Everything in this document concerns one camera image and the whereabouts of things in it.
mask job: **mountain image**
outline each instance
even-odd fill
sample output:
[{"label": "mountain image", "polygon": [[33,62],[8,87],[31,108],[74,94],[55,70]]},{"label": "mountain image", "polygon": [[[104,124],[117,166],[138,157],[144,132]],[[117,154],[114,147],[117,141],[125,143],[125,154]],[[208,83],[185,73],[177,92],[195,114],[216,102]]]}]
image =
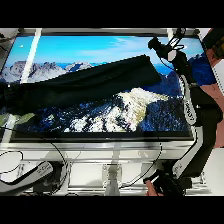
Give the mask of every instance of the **mountain image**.
[{"label": "mountain image", "polygon": [[[18,61],[10,67],[6,66],[0,81],[19,83],[25,64],[25,61]],[[34,63],[27,82],[40,82],[102,64],[106,62]],[[155,65],[155,68],[162,79],[156,85],[133,88],[103,100],[83,102],[68,108],[45,108],[16,128],[20,131],[59,133],[188,131],[177,75],[165,66]]]}]

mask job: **folded black garment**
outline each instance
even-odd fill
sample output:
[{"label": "folded black garment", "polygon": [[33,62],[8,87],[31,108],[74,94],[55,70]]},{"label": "folded black garment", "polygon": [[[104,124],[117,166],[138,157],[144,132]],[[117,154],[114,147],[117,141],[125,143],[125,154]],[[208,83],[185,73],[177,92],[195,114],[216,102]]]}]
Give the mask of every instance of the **folded black garment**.
[{"label": "folded black garment", "polygon": [[11,87],[1,84],[0,95],[3,92],[2,102],[8,112],[22,115],[47,107],[67,107],[93,101],[160,81],[150,58],[141,55],[67,73],[47,81],[14,84]]}]

